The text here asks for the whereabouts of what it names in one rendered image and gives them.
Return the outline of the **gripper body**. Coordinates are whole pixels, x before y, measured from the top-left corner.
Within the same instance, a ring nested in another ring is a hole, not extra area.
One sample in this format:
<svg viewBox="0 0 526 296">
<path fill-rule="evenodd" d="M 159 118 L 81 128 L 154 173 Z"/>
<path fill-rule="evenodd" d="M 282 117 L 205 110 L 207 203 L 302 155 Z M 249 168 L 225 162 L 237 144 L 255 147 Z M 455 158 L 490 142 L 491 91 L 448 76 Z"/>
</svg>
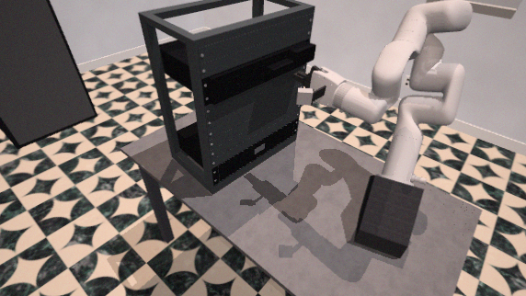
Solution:
<svg viewBox="0 0 526 296">
<path fill-rule="evenodd" d="M 342 85 L 347 83 L 347 80 L 325 67 L 321 67 L 320 69 L 322 72 L 313 71 L 310 88 L 314 89 L 315 91 L 325 85 L 326 91 L 324 96 L 319 97 L 314 102 L 327 107 L 335 108 L 334 97 L 336 92 Z M 325 71 L 323 69 L 325 69 Z"/>
</svg>

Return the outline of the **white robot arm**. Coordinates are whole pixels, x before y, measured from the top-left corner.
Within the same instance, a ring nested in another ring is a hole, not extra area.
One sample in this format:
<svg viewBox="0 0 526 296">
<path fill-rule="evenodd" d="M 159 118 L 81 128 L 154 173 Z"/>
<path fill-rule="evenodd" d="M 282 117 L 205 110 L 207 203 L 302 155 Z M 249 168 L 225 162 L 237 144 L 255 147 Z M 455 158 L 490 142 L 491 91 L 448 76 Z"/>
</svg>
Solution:
<svg viewBox="0 0 526 296">
<path fill-rule="evenodd" d="M 419 124 L 452 124 L 465 78 L 462 65 L 441 63 L 444 47 L 434 33 L 462 31 L 469 25 L 472 15 L 471 4 L 463 0 L 445 0 L 411 7 L 395 33 L 393 42 L 383 48 L 373 67 L 372 91 L 368 93 L 344 84 L 336 92 L 334 106 L 339 108 L 340 113 L 345 111 L 375 124 L 400 97 L 403 71 L 407 62 L 414 59 L 410 88 L 443 94 L 443 97 L 412 95 L 401 99 L 383 171 L 376 176 L 411 186 L 415 186 L 411 184 L 415 181 L 426 184 L 426 178 L 414 174 L 424 138 Z"/>
</svg>

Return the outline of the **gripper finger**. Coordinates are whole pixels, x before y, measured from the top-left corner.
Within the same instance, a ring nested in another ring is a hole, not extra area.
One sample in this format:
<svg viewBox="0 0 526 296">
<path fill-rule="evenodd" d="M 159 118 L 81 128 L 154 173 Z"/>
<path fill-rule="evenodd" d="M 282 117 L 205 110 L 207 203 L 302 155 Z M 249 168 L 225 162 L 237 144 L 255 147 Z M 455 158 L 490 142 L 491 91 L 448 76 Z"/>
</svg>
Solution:
<svg viewBox="0 0 526 296">
<path fill-rule="evenodd" d="M 295 73 L 293 75 L 295 77 L 301 79 L 301 80 L 305 79 L 305 80 L 311 81 L 313 71 L 321 71 L 322 72 L 322 70 L 315 65 L 315 66 L 312 66 L 311 71 L 310 71 L 309 74 L 306 74 L 306 73 L 304 73 L 302 71 L 299 71 L 299 72 L 297 72 L 297 73 Z"/>
<path fill-rule="evenodd" d="M 293 77 L 293 79 L 295 79 L 295 80 L 297 80 L 298 82 L 302 83 L 303 86 L 305 86 L 305 88 L 310 88 L 311 81 L 304 80 L 304 79 L 301 80 L 301 79 L 299 79 L 299 78 L 297 78 L 297 77 L 295 77 L 295 76 Z"/>
</svg>

